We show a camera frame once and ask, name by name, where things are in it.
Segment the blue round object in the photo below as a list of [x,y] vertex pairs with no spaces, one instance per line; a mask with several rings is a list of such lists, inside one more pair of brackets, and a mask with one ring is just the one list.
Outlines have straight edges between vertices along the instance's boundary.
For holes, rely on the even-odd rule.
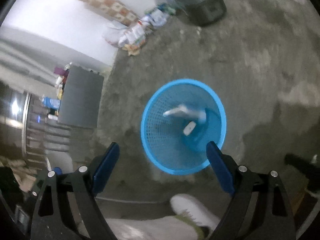
[[[183,130],[189,120],[163,116],[181,104],[206,111],[206,122],[196,122],[188,136]],[[226,114],[219,97],[209,86],[193,79],[179,79],[161,87],[149,100],[141,121],[141,140],[148,158],[162,171],[174,175],[192,174],[207,167],[207,143],[214,141],[221,149],[226,131]]]

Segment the sneaker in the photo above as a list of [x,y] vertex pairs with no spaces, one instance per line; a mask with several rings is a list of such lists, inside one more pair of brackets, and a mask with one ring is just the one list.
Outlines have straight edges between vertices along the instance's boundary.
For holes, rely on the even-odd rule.
[[214,231],[220,219],[212,214],[199,200],[188,194],[177,194],[170,199],[172,210],[181,216],[190,218],[200,227],[209,227]]

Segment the patterned cardboard strip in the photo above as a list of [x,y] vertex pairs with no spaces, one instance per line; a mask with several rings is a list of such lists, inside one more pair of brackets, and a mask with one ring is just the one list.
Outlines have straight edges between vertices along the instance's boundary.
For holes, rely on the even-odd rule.
[[117,0],[80,0],[100,10],[103,15],[111,16],[125,26],[131,25],[138,16]]

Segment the basket rim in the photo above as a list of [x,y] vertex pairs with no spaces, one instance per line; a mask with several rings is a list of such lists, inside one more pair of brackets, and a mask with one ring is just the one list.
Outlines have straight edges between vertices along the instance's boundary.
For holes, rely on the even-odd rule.
[[217,143],[217,146],[219,147],[219,149],[222,148],[222,145],[224,143],[225,137],[226,137],[226,132],[227,132],[227,117],[226,117],[226,113],[223,107],[223,104],[220,100],[220,98],[218,97],[218,95],[206,84],[198,81],[198,80],[194,80],[194,79],[177,79],[174,81],[171,81],[165,85],[163,85],[162,87],[160,87],[154,94],[153,96],[150,98],[150,100],[148,101],[143,114],[142,114],[142,121],[141,121],[141,127],[140,127],[140,137],[141,137],[141,141],[142,141],[142,146],[144,148],[145,153],[147,154],[149,160],[155,165],[157,166],[159,169],[161,169],[164,172],[167,172],[169,174],[172,175],[188,175],[188,174],[192,174],[192,173],[196,173],[201,171],[202,169],[206,168],[210,162],[208,159],[206,159],[203,163],[201,163],[200,165],[193,167],[191,169],[179,169],[179,170],[173,170],[173,169],[169,169],[165,166],[163,166],[162,164],[160,164],[153,156],[153,154],[151,153],[151,150],[149,148],[148,145],[148,141],[145,137],[145,123],[147,120],[147,114],[149,112],[150,107],[152,106],[153,102],[158,98],[158,96],[164,92],[165,90],[167,90],[168,88],[174,86],[174,85],[179,85],[179,84],[191,84],[191,85],[195,85],[198,87],[201,87],[202,89],[204,89],[206,92],[208,92],[210,94],[210,96],[212,96],[213,100],[215,101],[215,103],[218,106],[218,110],[219,110],[219,114],[221,117],[221,132],[220,132],[220,139],[219,142]]

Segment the purple cloth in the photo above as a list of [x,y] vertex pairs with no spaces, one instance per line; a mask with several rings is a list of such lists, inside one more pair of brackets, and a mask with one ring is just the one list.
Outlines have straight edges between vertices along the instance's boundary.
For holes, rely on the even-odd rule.
[[63,68],[60,68],[60,67],[55,67],[54,68],[54,73],[59,75],[59,76],[65,76],[67,77],[68,74],[69,74],[69,71],[67,70],[64,70]]

